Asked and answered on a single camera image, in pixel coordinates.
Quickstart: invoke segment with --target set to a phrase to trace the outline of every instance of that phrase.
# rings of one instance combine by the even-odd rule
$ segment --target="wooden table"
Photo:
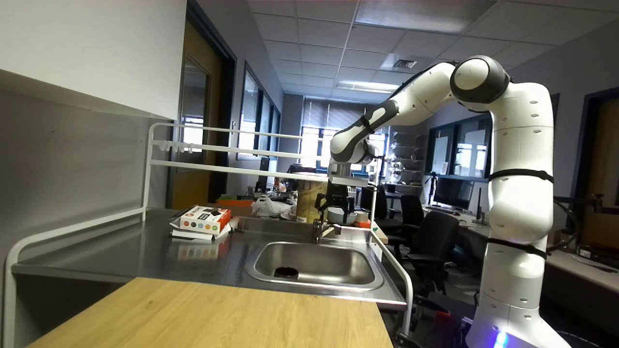
[[[372,302],[136,279],[33,347],[393,347]]]

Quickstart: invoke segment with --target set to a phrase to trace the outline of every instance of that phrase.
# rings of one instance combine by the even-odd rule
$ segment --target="white robotic arm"
[[[490,111],[492,238],[484,256],[480,304],[467,337],[471,348],[569,347],[542,318],[540,296],[546,240],[554,225],[554,115],[538,84],[513,84],[488,57],[459,66],[438,64],[407,82],[384,105],[339,132],[331,144],[337,163],[366,163],[366,138],[382,126],[415,126],[447,101]]]

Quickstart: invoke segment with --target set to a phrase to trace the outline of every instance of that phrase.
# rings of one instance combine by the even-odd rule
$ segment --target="ceiling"
[[[401,86],[436,63],[474,55],[494,57],[511,70],[619,18],[618,0],[248,5],[285,93],[351,103],[382,103],[389,92],[355,92],[341,82]]]

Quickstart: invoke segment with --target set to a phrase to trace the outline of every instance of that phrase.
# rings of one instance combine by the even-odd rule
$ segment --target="faucet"
[[[333,225],[326,225],[322,221],[316,221],[314,225],[314,242],[322,242],[333,235],[341,235],[341,229],[339,227],[333,227]]]

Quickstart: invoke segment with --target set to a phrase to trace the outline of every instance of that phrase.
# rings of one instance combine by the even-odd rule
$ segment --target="box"
[[[196,206],[179,221],[180,231],[219,235],[233,219],[231,209]]]

